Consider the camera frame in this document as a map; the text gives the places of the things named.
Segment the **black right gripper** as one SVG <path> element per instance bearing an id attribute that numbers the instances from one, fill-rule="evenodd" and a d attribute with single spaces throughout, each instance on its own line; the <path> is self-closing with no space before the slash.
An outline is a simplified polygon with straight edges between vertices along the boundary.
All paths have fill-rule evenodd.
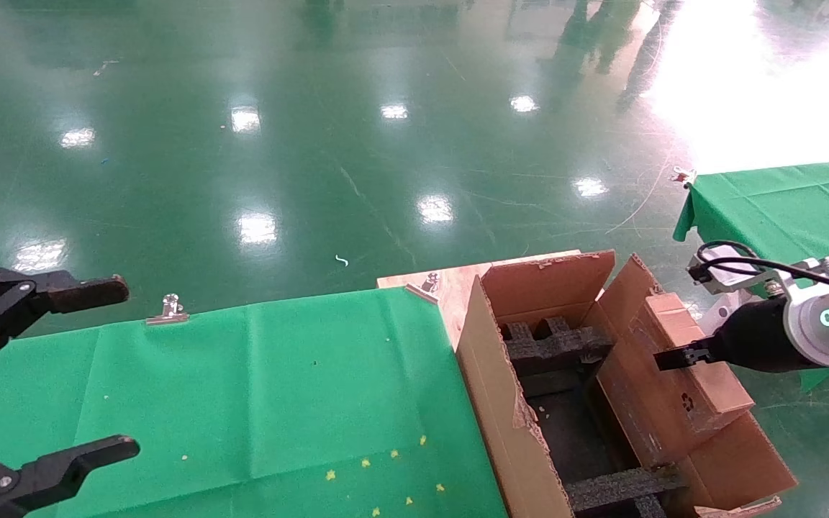
<path id="1" fill-rule="evenodd" d="M 710 335 L 710 347 L 688 344 L 653 355 L 660 371 L 690 368 L 700 362 L 728 362 L 760 373 L 791 373 L 810 368 L 785 328 L 784 297 L 746 303 Z"/>

